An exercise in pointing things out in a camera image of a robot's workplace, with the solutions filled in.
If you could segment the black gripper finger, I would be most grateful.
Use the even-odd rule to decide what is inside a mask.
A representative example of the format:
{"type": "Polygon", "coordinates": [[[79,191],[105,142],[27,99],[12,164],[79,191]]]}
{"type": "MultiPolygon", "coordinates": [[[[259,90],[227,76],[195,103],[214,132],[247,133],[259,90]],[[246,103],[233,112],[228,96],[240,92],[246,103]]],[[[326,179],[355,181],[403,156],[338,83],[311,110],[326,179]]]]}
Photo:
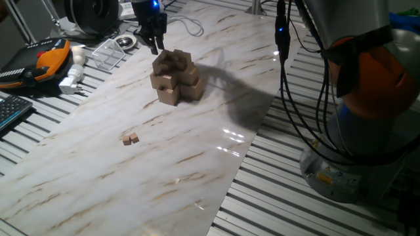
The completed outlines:
{"type": "Polygon", "coordinates": [[[164,39],[164,34],[166,32],[167,32],[167,25],[166,24],[164,24],[162,26],[159,26],[156,29],[155,35],[156,35],[156,43],[157,43],[158,49],[161,49],[161,50],[165,49],[163,39],[164,39]]]}
{"type": "Polygon", "coordinates": [[[133,35],[142,45],[147,46],[152,54],[158,55],[155,37],[148,29],[138,28],[133,32],[133,35]]]}

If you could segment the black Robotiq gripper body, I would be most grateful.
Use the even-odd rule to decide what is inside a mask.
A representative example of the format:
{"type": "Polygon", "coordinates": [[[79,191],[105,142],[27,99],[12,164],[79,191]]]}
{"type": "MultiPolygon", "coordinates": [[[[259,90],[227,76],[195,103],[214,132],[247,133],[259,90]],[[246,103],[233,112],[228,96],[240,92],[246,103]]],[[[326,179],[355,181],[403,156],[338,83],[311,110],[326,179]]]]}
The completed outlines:
{"type": "Polygon", "coordinates": [[[167,31],[167,14],[158,0],[131,0],[140,35],[163,36],[167,31]]]}

